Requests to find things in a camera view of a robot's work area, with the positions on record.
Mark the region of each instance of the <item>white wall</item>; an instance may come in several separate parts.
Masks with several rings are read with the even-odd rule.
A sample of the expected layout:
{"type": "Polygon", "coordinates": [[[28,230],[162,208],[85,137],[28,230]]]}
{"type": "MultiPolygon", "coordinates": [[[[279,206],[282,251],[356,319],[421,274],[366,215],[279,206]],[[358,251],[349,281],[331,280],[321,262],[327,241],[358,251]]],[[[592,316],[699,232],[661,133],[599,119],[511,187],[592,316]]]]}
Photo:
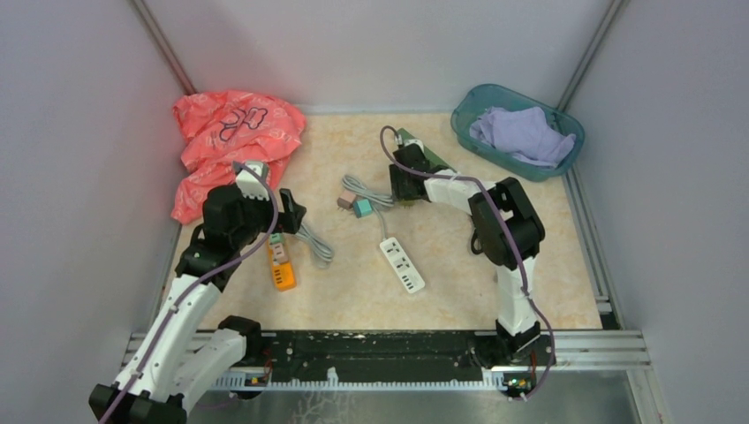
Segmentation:
{"type": "Polygon", "coordinates": [[[0,2],[0,422],[87,405],[169,259],[180,95],[127,2],[0,2]]]}
{"type": "Polygon", "coordinates": [[[675,422],[746,422],[749,2],[633,1],[571,114],[624,315],[675,422]]]}
{"type": "Polygon", "coordinates": [[[485,82],[556,104],[610,0],[151,0],[198,90],[314,112],[452,110],[485,82]]]}

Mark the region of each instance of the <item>beige tabletop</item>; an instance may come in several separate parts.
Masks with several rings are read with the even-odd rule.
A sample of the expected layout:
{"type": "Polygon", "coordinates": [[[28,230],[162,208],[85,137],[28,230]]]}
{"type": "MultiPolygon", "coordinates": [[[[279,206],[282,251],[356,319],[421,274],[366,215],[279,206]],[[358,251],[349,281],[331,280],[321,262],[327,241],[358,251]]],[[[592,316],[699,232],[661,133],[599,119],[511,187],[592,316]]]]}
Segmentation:
{"type": "MultiPolygon", "coordinates": [[[[305,222],[336,249],[335,260],[318,269],[308,246],[287,236],[298,285],[277,291],[262,248],[238,268],[201,328],[215,328],[229,314],[256,320],[264,329],[494,328],[495,271],[485,256],[470,253],[469,216],[425,201],[383,213],[388,235],[397,237],[426,281],[423,290],[408,294],[379,250],[376,216],[357,219],[337,207],[346,173],[390,192],[390,162],[378,138],[383,125],[405,128],[458,171],[493,181],[511,175],[460,147],[448,114],[311,116],[280,187],[290,188],[307,207],[305,222]]],[[[600,328],[562,179],[519,179],[546,228],[533,280],[539,308],[555,328],[600,328]]],[[[183,228],[176,256],[197,224],[183,228]]]]}

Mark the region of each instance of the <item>gray floor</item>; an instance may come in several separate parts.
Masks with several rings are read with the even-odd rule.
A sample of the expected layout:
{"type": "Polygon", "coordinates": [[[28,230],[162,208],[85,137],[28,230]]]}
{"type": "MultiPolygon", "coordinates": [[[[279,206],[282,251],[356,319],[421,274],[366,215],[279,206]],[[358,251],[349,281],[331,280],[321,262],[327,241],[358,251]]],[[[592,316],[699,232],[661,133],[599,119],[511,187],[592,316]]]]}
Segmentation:
{"type": "Polygon", "coordinates": [[[552,374],[527,403],[481,392],[268,392],[250,401],[208,393],[191,414],[201,423],[636,423],[626,373],[552,374]]]}

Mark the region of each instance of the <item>orange power strip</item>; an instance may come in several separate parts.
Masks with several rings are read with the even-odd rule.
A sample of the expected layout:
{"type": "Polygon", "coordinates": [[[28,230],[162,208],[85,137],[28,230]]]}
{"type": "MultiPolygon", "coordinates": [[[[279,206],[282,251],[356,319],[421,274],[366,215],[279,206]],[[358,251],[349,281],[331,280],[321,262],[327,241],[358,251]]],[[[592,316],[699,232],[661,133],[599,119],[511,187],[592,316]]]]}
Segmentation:
{"type": "Polygon", "coordinates": [[[294,278],[294,269],[291,267],[291,260],[285,263],[278,263],[273,257],[273,248],[270,246],[270,243],[268,243],[268,259],[270,261],[270,275],[273,278],[273,285],[279,292],[284,292],[297,286],[297,280],[294,278]]]}

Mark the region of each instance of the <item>power strip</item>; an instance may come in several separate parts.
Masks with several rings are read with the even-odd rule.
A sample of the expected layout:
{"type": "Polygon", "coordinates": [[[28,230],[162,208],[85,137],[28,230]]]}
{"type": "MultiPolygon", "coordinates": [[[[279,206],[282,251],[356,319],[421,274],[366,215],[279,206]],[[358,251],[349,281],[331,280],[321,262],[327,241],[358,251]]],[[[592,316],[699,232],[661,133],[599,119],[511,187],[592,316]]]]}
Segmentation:
{"type": "Polygon", "coordinates": [[[413,262],[405,254],[405,250],[395,237],[388,238],[380,243],[380,250],[385,255],[385,259],[390,262],[393,270],[396,271],[398,279],[407,292],[413,294],[424,288],[424,279],[421,278],[421,274],[413,266],[413,262]]]}

